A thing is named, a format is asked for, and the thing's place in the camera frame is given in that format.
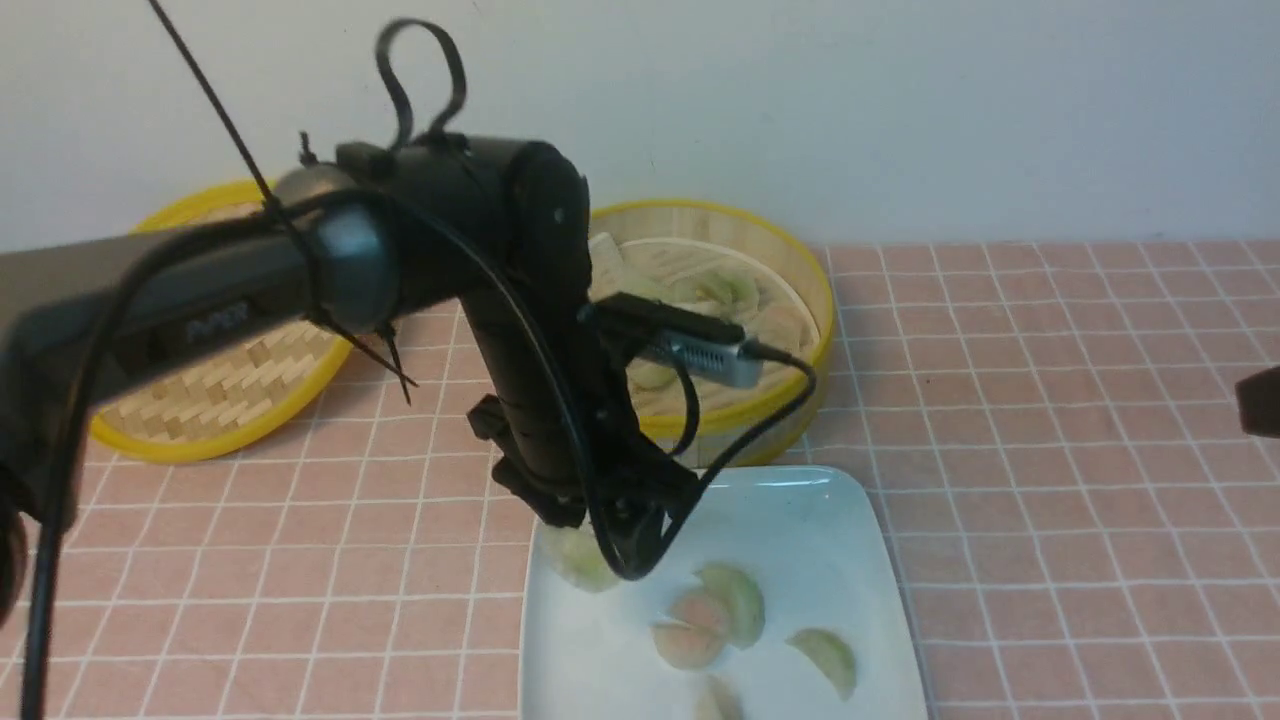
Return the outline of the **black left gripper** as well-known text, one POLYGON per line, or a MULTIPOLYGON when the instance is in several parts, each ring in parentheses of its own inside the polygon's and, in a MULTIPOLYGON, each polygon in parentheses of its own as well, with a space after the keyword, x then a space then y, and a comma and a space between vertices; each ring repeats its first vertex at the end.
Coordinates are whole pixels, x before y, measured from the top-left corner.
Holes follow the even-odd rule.
POLYGON ((467 415, 494 482, 548 527, 591 524, 612 571, 649 575, 696 502, 695 474, 640 428, 623 372, 573 311, 493 275, 462 297, 493 391, 467 415))

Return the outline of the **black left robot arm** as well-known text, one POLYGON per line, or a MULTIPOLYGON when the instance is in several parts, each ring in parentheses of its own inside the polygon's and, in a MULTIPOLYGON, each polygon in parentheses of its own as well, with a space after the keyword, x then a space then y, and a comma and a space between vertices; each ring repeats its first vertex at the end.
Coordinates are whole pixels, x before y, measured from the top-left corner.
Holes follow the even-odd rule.
POLYGON ((590 521, 626 580, 663 557, 701 493, 641 432, 625 364, 639 302, 588 299, 589 188, 539 141, 347 143, 275 187, 282 213, 3 256, 3 607, 19 515, 52 544, 76 519, 90 413, 261 331, 351 336, 460 300, 494 391, 468 411, 494 478, 554 527, 590 521))

